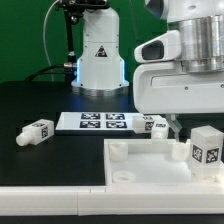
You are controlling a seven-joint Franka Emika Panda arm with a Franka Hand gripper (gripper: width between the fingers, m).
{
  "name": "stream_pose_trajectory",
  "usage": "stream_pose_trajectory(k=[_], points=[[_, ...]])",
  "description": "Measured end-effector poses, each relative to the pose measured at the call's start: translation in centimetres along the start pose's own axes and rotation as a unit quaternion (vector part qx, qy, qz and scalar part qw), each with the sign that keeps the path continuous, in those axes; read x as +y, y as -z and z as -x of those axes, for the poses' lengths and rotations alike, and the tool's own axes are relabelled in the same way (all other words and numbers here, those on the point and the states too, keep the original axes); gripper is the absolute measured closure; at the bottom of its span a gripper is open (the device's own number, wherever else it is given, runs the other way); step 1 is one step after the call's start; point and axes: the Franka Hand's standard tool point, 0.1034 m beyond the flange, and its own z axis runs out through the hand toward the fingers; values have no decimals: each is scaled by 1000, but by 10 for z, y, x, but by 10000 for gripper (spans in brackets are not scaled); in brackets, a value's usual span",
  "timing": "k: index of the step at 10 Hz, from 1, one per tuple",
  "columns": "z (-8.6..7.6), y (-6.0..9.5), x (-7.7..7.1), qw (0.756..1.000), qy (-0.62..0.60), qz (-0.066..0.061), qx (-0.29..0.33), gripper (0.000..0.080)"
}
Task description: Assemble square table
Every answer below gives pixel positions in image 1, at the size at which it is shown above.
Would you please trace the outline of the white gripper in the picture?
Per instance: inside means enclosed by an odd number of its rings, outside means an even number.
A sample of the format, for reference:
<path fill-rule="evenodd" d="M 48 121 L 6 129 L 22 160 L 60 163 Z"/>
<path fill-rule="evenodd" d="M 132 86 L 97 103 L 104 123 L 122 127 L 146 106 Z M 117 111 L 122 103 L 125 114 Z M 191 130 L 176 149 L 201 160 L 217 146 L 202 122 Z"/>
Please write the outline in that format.
<path fill-rule="evenodd" d="M 140 65 L 133 76 L 134 105 L 142 114 L 167 114 L 180 141 L 176 114 L 223 113 L 224 71 L 185 73 L 178 62 Z"/>

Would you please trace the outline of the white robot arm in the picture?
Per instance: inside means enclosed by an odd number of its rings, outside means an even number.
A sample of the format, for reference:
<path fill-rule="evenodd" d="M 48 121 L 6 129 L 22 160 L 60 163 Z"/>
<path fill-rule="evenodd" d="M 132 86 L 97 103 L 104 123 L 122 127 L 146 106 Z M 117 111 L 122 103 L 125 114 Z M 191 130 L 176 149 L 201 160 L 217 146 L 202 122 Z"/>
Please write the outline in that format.
<path fill-rule="evenodd" d="M 224 112 L 224 0 L 145 0 L 167 32 L 134 50 L 133 82 L 119 55 L 118 15 L 84 7 L 84 45 L 73 89 L 92 96 L 133 87 L 142 114 Z"/>

